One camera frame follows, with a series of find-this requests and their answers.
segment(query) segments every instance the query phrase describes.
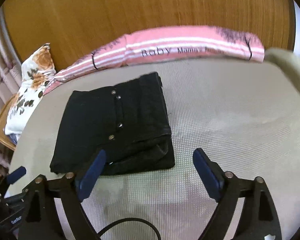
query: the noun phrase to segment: curtain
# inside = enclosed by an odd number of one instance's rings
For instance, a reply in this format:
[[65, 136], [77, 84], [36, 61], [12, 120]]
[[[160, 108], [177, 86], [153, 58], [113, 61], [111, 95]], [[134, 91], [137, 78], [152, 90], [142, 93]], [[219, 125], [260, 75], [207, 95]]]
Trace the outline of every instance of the curtain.
[[[21, 85], [21, 62], [11, 44], [0, 9], [0, 110]], [[12, 151], [0, 143], [0, 175], [9, 168]]]

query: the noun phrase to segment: screw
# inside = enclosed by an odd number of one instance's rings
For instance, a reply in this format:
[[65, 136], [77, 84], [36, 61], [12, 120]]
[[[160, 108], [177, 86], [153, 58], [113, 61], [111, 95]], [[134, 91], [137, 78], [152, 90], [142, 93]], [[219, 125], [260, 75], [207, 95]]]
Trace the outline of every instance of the screw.
[[226, 171], [225, 172], [225, 176], [229, 179], [231, 179], [233, 177], [233, 173], [231, 171]]
[[256, 177], [256, 181], [259, 183], [264, 183], [265, 181], [261, 177]]
[[74, 176], [74, 173], [73, 173], [73, 172], [68, 172], [68, 173], [66, 174], [66, 178], [67, 178], [67, 179], [71, 179], [71, 178], [73, 178], [73, 176]]
[[34, 180], [35, 183], [41, 183], [42, 182], [42, 178], [41, 177], [37, 177]]

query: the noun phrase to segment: wooden panel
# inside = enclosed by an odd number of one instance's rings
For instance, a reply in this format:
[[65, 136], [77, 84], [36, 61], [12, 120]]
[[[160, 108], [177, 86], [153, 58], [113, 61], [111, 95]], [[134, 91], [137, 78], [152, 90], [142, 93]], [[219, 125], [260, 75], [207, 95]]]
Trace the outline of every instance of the wooden panel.
[[57, 70], [124, 33], [169, 25], [218, 25], [256, 33], [266, 48], [288, 48], [292, 0], [6, 0], [22, 60], [51, 43]]

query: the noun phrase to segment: pink blanket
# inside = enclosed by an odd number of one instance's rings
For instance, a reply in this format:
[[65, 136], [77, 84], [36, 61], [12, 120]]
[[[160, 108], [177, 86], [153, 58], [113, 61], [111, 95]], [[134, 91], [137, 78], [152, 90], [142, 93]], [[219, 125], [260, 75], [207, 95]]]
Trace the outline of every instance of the pink blanket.
[[264, 47], [252, 33], [215, 26], [174, 26], [125, 34], [61, 70], [44, 95], [74, 78], [125, 65], [227, 55], [262, 62]]

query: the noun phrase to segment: rattan basket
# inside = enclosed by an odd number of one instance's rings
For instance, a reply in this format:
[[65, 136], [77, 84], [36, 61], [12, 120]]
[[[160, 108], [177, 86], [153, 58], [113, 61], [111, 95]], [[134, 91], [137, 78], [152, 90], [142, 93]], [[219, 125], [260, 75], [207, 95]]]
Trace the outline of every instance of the rattan basket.
[[8, 138], [8, 136], [6, 136], [4, 134], [4, 127], [6, 126], [7, 123], [7, 116], [8, 116], [8, 112], [10, 109], [10, 106], [13, 102], [15, 95], [13, 95], [8, 102], [3, 106], [3, 108], [0, 111], [0, 142], [5, 145], [6, 147], [8, 147], [11, 150], [15, 150], [16, 146], [10, 141], [10, 139]]

